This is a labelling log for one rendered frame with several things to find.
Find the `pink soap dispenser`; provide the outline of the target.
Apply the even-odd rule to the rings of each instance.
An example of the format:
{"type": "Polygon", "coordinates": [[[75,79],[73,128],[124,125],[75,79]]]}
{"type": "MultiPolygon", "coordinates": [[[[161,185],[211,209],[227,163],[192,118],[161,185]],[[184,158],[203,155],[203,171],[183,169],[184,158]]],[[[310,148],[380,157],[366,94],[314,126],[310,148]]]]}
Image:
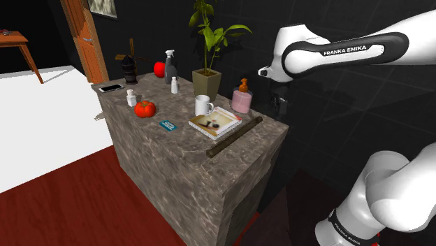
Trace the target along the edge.
{"type": "Polygon", "coordinates": [[[239,113],[248,113],[253,94],[248,88],[248,79],[243,78],[239,87],[235,87],[233,90],[233,96],[231,101],[231,107],[234,111],[239,113]]]}

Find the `dark rolling pin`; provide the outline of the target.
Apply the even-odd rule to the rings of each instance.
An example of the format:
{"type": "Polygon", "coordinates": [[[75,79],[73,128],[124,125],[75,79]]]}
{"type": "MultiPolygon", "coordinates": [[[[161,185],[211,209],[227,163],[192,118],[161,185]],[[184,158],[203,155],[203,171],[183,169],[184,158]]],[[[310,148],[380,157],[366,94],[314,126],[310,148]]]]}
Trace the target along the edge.
{"type": "Polygon", "coordinates": [[[240,127],[237,131],[233,132],[230,136],[227,136],[225,139],[218,142],[214,147],[211,147],[209,150],[207,150],[205,152],[206,156],[209,158],[213,158],[262,121],[263,118],[261,116],[253,118],[248,123],[240,127]]]}

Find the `pale book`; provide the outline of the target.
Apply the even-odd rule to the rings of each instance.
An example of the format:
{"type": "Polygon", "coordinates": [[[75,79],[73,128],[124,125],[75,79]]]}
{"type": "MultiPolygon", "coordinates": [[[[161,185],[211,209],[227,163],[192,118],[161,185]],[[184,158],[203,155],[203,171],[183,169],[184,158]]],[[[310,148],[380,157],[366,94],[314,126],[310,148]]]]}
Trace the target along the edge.
{"type": "Polygon", "coordinates": [[[195,116],[188,123],[209,138],[217,140],[240,125],[242,118],[221,107],[215,107],[211,113],[195,116]]]}

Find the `green potted plant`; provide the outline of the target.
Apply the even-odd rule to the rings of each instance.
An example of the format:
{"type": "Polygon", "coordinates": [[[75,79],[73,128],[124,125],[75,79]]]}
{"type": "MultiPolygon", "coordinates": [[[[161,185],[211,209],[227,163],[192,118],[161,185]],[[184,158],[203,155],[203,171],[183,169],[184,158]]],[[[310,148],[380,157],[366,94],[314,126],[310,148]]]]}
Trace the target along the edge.
{"type": "Polygon", "coordinates": [[[189,27],[198,27],[198,33],[204,37],[204,67],[192,71],[194,95],[206,95],[213,102],[216,99],[221,82],[221,73],[212,69],[212,64],[219,57],[220,45],[228,46],[227,37],[238,37],[243,32],[232,33],[231,30],[243,29],[252,33],[249,27],[243,24],[234,24],[229,28],[218,28],[213,30],[210,27],[209,15],[214,15],[214,8],[206,0],[195,0],[194,13],[190,17],[189,27]]]}

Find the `white mug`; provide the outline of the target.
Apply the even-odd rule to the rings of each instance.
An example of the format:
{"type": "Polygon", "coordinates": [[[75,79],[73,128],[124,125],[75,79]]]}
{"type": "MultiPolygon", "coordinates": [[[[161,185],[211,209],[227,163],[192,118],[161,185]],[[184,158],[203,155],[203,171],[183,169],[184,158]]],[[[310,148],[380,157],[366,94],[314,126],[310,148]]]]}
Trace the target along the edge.
{"type": "Polygon", "coordinates": [[[208,115],[214,110],[214,105],[210,102],[210,97],[207,95],[198,95],[195,97],[195,114],[208,115]]]}

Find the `grey spray bottle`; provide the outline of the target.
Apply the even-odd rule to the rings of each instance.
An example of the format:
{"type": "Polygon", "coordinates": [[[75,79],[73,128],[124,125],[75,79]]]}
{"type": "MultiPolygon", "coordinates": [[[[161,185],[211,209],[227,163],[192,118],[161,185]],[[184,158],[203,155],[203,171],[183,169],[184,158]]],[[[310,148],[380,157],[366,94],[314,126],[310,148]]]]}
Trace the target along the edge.
{"type": "Polygon", "coordinates": [[[173,55],[174,50],[167,50],[166,51],[166,62],[165,62],[165,74],[164,74],[164,78],[165,78],[165,83],[167,85],[171,84],[171,81],[173,79],[173,77],[178,78],[177,76],[177,69],[176,67],[172,64],[172,58],[174,57],[173,55]]]}

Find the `teal card box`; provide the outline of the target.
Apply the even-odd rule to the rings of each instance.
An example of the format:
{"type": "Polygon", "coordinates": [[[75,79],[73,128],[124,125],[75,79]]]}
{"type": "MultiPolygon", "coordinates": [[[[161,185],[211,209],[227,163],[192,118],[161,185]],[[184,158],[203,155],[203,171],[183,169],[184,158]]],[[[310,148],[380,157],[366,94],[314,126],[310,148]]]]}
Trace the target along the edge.
{"type": "Polygon", "coordinates": [[[160,126],[162,126],[165,130],[168,132],[174,131],[177,129],[177,126],[170,122],[169,120],[163,120],[159,123],[160,126]]]}

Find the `marble counter block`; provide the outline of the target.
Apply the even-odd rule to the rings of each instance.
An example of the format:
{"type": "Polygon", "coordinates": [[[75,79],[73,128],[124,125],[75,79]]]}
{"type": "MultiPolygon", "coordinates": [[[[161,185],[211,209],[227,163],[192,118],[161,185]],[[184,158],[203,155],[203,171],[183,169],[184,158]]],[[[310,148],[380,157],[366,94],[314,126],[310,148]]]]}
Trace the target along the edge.
{"type": "Polygon", "coordinates": [[[189,125],[195,98],[191,82],[180,90],[153,73],[140,75],[134,94],[157,113],[136,116],[128,87],[100,92],[93,85],[120,166],[187,246],[231,246],[253,217],[285,139],[288,126],[268,116],[213,158],[215,141],[189,125]],[[171,132],[159,125],[169,120],[171,132]]]}

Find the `red tomato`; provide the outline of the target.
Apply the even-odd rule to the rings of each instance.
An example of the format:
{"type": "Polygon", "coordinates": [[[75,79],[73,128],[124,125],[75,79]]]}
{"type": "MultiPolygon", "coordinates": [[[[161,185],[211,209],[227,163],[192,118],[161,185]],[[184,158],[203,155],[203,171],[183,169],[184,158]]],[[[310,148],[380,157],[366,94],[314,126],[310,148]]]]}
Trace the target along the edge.
{"type": "Polygon", "coordinates": [[[141,118],[153,117],[157,111],[156,106],[149,101],[138,102],[134,107],[134,113],[141,118]]]}

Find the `black pepper grinder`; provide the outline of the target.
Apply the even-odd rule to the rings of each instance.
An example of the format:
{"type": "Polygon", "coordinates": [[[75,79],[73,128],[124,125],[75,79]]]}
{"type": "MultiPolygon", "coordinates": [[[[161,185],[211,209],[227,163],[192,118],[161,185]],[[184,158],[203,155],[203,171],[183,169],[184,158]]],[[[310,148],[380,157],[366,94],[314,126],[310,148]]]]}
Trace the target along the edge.
{"type": "Polygon", "coordinates": [[[125,56],[122,60],[122,70],[127,85],[135,85],[138,83],[136,78],[136,63],[130,56],[125,56]]]}

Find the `brown wooden cross stand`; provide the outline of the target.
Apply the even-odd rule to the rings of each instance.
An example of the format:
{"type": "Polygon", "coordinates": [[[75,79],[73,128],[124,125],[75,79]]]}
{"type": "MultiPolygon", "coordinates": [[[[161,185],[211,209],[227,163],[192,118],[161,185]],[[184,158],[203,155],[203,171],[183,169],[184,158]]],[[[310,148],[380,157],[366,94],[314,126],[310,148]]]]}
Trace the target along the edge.
{"type": "Polygon", "coordinates": [[[117,54],[115,56],[115,60],[122,61],[125,57],[130,57],[133,60],[134,64],[136,64],[137,60],[144,61],[144,62],[150,62],[151,61],[151,59],[149,59],[149,58],[135,56],[135,50],[134,50],[134,44],[133,44],[133,39],[132,38],[129,39],[129,47],[130,47],[130,54],[129,55],[117,54]]]}

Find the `black smartphone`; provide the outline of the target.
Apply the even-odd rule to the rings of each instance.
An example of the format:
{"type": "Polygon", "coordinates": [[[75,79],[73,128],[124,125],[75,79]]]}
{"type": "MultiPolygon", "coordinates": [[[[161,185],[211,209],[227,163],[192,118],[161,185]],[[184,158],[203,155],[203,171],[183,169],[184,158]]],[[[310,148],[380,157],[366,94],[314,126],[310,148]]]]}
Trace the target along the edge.
{"type": "Polygon", "coordinates": [[[100,87],[99,91],[105,93],[105,92],[116,91],[116,90],[119,90],[119,89],[124,89],[124,86],[121,85],[121,84],[108,85],[108,86],[105,86],[105,87],[100,87]]]}

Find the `orange wooden door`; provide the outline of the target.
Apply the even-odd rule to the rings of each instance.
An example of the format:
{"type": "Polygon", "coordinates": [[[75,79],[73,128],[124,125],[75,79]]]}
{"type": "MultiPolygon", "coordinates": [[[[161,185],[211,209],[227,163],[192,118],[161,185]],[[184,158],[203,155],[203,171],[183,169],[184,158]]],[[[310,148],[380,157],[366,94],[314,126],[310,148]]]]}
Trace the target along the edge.
{"type": "Polygon", "coordinates": [[[109,81],[106,64],[87,0],[60,0],[87,81],[109,81]]]}

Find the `brown wooden table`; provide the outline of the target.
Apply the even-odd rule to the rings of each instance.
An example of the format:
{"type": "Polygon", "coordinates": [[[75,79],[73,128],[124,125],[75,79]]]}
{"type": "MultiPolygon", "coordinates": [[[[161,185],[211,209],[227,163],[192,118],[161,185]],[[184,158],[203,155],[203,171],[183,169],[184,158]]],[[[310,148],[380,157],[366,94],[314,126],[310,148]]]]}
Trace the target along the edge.
{"type": "Polygon", "coordinates": [[[28,40],[19,31],[6,31],[5,29],[0,29],[0,48],[18,47],[31,71],[36,74],[39,82],[43,84],[43,79],[38,72],[29,48],[27,47],[27,43],[28,40]]]}

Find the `wall picture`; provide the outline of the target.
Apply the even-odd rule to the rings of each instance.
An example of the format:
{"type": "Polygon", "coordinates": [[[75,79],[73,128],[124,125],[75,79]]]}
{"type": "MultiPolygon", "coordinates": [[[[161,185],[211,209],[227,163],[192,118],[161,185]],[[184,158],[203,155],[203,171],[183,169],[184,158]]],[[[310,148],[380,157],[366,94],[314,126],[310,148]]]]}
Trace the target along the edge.
{"type": "Polygon", "coordinates": [[[87,0],[91,13],[117,19],[115,0],[87,0]]]}

